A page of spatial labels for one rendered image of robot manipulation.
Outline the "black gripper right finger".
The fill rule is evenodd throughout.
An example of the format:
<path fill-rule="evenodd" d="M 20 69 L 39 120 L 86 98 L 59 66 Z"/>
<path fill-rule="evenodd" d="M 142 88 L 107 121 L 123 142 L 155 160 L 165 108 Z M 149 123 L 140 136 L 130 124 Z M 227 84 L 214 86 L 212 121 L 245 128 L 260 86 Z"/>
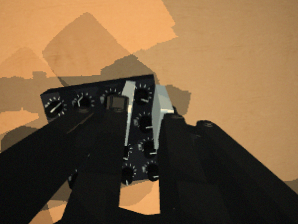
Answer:
<path fill-rule="evenodd" d="M 172 106 L 156 84 L 160 213 L 176 211 L 177 224 L 298 224 L 295 191 L 218 125 L 186 124 Z"/>

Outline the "black knob panel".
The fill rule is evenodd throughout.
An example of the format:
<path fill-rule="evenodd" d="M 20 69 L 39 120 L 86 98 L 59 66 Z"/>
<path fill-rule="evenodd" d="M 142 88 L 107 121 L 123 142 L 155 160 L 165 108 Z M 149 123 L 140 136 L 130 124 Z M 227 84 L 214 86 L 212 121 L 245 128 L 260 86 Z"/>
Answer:
<path fill-rule="evenodd" d="M 121 182 L 124 185 L 146 179 L 155 182 L 158 180 L 158 149 L 154 149 L 151 114 L 155 92 L 153 74 L 48 89 L 40 97 L 48 123 L 79 106 L 89 107 L 94 115 L 101 115 L 107 109 L 107 96 L 122 94 L 126 81 L 135 82 L 135 91 Z"/>

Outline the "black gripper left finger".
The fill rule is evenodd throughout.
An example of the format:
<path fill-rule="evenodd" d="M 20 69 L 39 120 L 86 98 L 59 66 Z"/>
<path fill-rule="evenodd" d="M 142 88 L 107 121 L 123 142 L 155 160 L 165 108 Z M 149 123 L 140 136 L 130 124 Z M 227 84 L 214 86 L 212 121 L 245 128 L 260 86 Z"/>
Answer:
<path fill-rule="evenodd" d="M 59 224 L 118 224 L 134 90 L 126 81 L 105 115 L 73 108 L 1 152 L 0 224 L 29 224 L 89 154 Z"/>

